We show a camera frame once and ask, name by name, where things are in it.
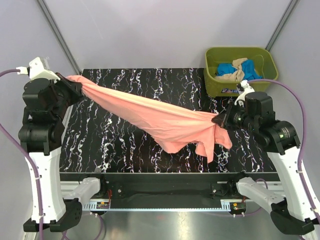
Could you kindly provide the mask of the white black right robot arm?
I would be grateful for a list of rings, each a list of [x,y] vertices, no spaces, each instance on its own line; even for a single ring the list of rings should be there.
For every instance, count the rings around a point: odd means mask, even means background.
[[[265,92],[251,92],[240,101],[230,100],[227,108],[212,118],[226,130],[245,130],[267,152],[280,179],[284,195],[273,193],[241,172],[227,183],[226,194],[232,198],[244,196],[269,213],[273,224],[285,235],[297,235],[307,240],[320,222],[312,210],[299,176],[298,155],[302,150],[294,126],[276,119],[273,100]]]

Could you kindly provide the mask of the pink t shirt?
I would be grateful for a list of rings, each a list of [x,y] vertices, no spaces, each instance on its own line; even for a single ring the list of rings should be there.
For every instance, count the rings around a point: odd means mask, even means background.
[[[195,143],[197,155],[211,163],[215,145],[232,147],[228,131],[213,123],[215,113],[193,111],[147,97],[102,87],[80,75],[67,79],[82,85],[82,92],[108,112],[147,132],[168,154]]]

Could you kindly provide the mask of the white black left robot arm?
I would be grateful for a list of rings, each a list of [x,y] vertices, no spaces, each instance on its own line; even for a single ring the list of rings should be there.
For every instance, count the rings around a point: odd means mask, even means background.
[[[81,87],[58,72],[38,76],[24,86],[25,108],[18,138],[28,153],[34,204],[30,219],[23,225],[25,232],[65,232],[79,224],[91,197],[103,198],[108,193],[102,175],[91,173],[71,193],[62,195],[59,160],[63,120],[68,108],[82,100]]]

